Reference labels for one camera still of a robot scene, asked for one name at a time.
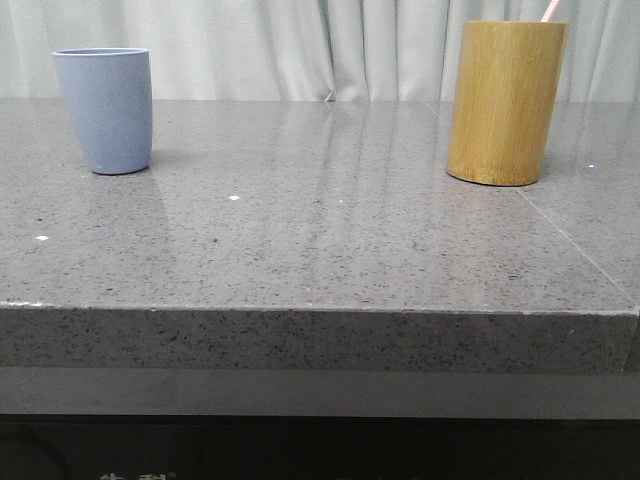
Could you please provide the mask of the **blue plastic cup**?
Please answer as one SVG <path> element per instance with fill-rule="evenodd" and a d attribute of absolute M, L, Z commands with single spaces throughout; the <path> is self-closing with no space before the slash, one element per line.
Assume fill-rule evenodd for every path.
<path fill-rule="evenodd" d="M 91 171 L 123 175 L 148 168 L 153 135 L 150 51 L 66 49 L 52 58 Z"/>

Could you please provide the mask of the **bamboo cylinder holder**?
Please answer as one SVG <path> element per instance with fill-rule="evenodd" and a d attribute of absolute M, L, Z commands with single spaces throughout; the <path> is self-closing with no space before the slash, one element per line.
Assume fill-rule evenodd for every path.
<path fill-rule="evenodd" d="M 567 31 L 559 22 L 465 23 L 449 175 L 506 187 L 539 180 Z"/>

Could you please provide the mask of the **white curtain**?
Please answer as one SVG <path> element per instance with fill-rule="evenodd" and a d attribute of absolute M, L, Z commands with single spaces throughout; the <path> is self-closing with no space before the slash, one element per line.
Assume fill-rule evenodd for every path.
<path fill-rule="evenodd" d="M 537 21 L 542 1 L 5 1 L 1 93 L 55 97 L 63 49 L 146 48 L 179 100 L 453 98 L 470 20 Z"/>

